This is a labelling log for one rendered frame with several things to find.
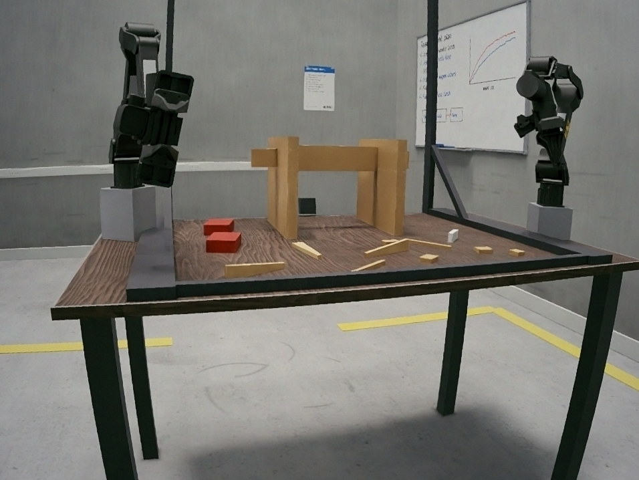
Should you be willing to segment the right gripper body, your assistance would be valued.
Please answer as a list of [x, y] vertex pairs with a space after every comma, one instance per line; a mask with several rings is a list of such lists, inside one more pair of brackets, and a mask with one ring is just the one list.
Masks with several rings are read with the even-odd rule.
[[[155, 89], [160, 88], [191, 96], [193, 84], [192, 76], [160, 70], [156, 75], [153, 93]], [[162, 110], [149, 113], [145, 139], [151, 141], [151, 146], [157, 144], [178, 146], [182, 121], [183, 118], [179, 118], [177, 113]], [[136, 180], [142, 184], [169, 188], [173, 185], [175, 170], [176, 167], [171, 169], [142, 164], [139, 159]]]

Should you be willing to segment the red rectangular block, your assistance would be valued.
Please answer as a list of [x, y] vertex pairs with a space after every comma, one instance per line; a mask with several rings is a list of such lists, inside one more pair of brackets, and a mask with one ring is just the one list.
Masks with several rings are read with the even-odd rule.
[[229, 232], [234, 230], [234, 219], [209, 219], [204, 224], [204, 235], [211, 236], [214, 232]]
[[206, 239], [206, 253], [236, 253], [241, 246], [241, 233], [214, 232]]

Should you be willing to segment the tan wooden board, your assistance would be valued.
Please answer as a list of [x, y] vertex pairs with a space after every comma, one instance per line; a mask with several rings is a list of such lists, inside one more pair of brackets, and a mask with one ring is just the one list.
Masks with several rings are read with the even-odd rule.
[[287, 239], [297, 239], [299, 137], [268, 137], [277, 167], [267, 167], [267, 220]]
[[359, 139], [378, 147], [378, 168], [358, 171], [356, 218], [393, 236], [403, 236], [407, 140]]

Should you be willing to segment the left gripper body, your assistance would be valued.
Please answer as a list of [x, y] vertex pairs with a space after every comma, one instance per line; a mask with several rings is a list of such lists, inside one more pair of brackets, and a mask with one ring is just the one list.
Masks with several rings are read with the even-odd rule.
[[[538, 123], [539, 129], [537, 127], [538, 133], [536, 135], [537, 144], [539, 142], [544, 141], [540, 139], [541, 134], [559, 132], [560, 127], [562, 129], [565, 128], [564, 119], [560, 116], [557, 116], [556, 108], [557, 106], [554, 103], [554, 101], [545, 101], [545, 102], [540, 102], [533, 105], [533, 111], [536, 112], [537, 117], [539, 119], [539, 123]], [[553, 116], [555, 116], [555, 118], [551, 118]], [[544, 118], [547, 118], [547, 119], [544, 119]]]

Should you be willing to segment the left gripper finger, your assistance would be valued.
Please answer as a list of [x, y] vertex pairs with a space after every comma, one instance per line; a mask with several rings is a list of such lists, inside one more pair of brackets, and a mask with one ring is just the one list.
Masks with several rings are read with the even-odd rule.
[[539, 145], [541, 145], [542, 147], [544, 147], [544, 148], [546, 149], [546, 151], [547, 151], [547, 153], [548, 153], [548, 156], [549, 156], [549, 158], [550, 158], [550, 161], [551, 161], [552, 165], [553, 165], [553, 166], [557, 166], [557, 164], [555, 164], [555, 163], [554, 163], [554, 161], [553, 161], [553, 158], [552, 158], [552, 156], [551, 156], [551, 153], [550, 153], [550, 151], [549, 151], [549, 147], [548, 147], [547, 143], [546, 143], [545, 141], [542, 141], [542, 142], [539, 142], [538, 144], [539, 144]]
[[559, 163], [561, 146], [563, 142], [563, 134], [564, 131], [559, 131], [540, 135], [540, 139], [544, 140], [547, 143], [555, 164]]

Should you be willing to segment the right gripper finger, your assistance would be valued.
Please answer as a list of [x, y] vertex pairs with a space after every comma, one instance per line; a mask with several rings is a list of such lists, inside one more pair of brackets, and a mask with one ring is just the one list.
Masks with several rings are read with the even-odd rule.
[[162, 108], [167, 112], [187, 113], [189, 101], [190, 96], [188, 94], [182, 94], [179, 92], [173, 92], [163, 89], [155, 89], [151, 106]]
[[[161, 153], [161, 155], [159, 155], [159, 153]], [[143, 146], [140, 161], [142, 164], [174, 169], [176, 167], [178, 153], [179, 151], [168, 145], [157, 144], [154, 146]]]

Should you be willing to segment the wooden rail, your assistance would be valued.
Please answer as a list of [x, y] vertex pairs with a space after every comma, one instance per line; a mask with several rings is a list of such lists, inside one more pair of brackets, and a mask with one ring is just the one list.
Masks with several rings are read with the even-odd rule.
[[[277, 149], [251, 149], [251, 167], [277, 167]], [[299, 145], [298, 171], [375, 171], [378, 147]]]

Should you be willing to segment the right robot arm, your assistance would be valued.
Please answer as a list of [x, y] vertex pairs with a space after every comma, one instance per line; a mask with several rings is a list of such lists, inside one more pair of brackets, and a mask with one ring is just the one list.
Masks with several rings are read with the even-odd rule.
[[[120, 27], [119, 42], [126, 58], [126, 69], [123, 99], [116, 111], [108, 155], [109, 163], [114, 164], [114, 186], [111, 189], [145, 187], [136, 180], [136, 174], [143, 144], [150, 144], [150, 140], [145, 139], [149, 113], [164, 112], [162, 108], [151, 106], [158, 73], [160, 38], [161, 32], [153, 24], [126, 22]], [[118, 157], [137, 158], [135, 156], [139, 159], [114, 160]]]

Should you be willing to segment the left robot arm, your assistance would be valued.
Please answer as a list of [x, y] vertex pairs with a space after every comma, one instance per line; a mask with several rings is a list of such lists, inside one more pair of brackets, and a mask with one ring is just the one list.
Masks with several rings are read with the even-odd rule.
[[[545, 81], [553, 79], [552, 94], [550, 84]], [[569, 79], [572, 84], [557, 84], [557, 79]], [[536, 183], [540, 183], [537, 193], [538, 205], [565, 207], [563, 206], [563, 190], [564, 186], [569, 186], [569, 173], [562, 152], [564, 152], [572, 113], [579, 108], [584, 96], [582, 81], [574, 74], [572, 66], [559, 64], [553, 56], [538, 56], [529, 58], [522, 76], [516, 83], [516, 89], [520, 96], [531, 101], [532, 106], [540, 102], [554, 101], [553, 95], [557, 102], [557, 115], [562, 117], [565, 122], [565, 128], [560, 128], [564, 134], [559, 163], [557, 166], [553, 166], [546, 149], [542, 148], [535, 164], [535, 180]], [[514, 129], [520, 138], [533, 130], [537, 132], [539, 119], [533, 109], [532, 114], [530, 116], [521, 114], [517, 117]], [[559, 180], [563, 183], [546, 182], [543, 180], [544, 178]]]

